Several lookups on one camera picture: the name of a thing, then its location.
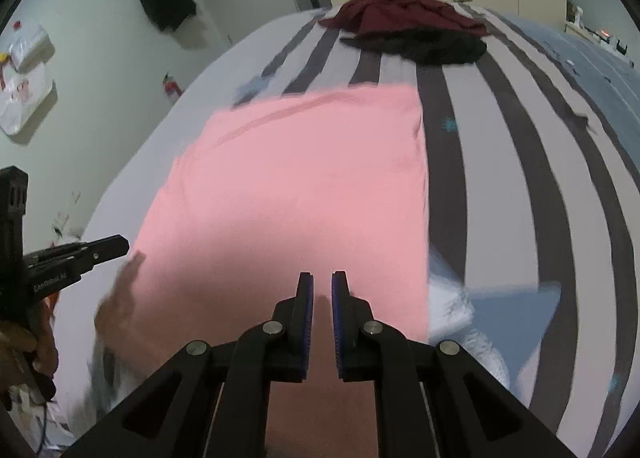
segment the white plastic bag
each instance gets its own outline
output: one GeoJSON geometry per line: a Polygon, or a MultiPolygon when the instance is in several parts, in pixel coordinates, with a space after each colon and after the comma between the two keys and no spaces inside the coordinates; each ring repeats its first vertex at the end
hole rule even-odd
{"type": "Polygon", "coordinates": [[[44,63],[38,63],[26,74],[7,77],[8,65],[0,66],[0,128],[7,135],[22,129],[31,114],[49,95],[53,80],[44,63]]]}
{"type": "Polygon", "coordinates": [[[9,54],[15,69],[20,71],[33,59],[45,45],[49,43],[49,34],[41,25],[25,26],[14,34],[9,54]]]}

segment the dark red cloth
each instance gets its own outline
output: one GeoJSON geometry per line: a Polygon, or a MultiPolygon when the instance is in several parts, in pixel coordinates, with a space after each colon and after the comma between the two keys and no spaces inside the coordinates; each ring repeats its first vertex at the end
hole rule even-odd
{"type": "Polygon", "coordinates": [[[438,0],[350,0],[337,15],[320,24],[356,32],[356,38],[371,32],[400,32],[421,27],[489,35],[482,23],[458,14],[451,5],[438,0]]]}

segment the cable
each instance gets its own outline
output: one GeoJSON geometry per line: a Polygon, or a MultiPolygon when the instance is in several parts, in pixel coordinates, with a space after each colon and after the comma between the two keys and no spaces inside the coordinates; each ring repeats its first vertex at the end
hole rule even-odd
{"type": "Polygon", "coordinates": [[[38,451],[36,452],[36,456],[39,457],[42,449],[44,447],[44,442],[47,438],[47,403],[43,404],[44,408],[44,422],[42,422],[42,436],[40,437],[40,445],[38,446],[38,451]]]}

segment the bed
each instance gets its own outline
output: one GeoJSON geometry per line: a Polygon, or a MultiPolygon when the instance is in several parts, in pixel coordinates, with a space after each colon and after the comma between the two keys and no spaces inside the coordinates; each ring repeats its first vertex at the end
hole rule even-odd
{"type": "MultiPolygon", "coordinates": [[[[454,303],[475,309],[509,361],[514,394],[579,458],[596,458],[640,400],[640,79],[578,38],[456,9],[492,34],[476,64],[417,67],[346,47],[343,32],[318,25],[326,11],[258,29],[191,84],[105,192],[84,237],[136,239],[212,107],[240,113],[289,93],[415,86],[429,161],[430,285],[448,283],[454,303]]],[[[57,306],[57,401],[76,435],[142,380],[95,336],[96,308],[121,264],[97,267],[57,306]]]]}

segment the pink t-shirt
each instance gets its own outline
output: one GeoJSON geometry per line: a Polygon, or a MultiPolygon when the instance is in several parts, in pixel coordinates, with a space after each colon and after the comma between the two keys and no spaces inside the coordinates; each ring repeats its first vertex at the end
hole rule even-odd
{"type": "Polygon", "coordinates": [[[372,385],[337,378],[331,274],[345,270],[377,319],[425,340],[427,187],[415,88],[359,86],[217,112],[158,192],[135,245],[145,261],[105,304],[100,335],[150,373],[191,340],[217,345],[270,319],[311,272],[308,380],[272,385],[267,446],[376,456],[372,385]]]}

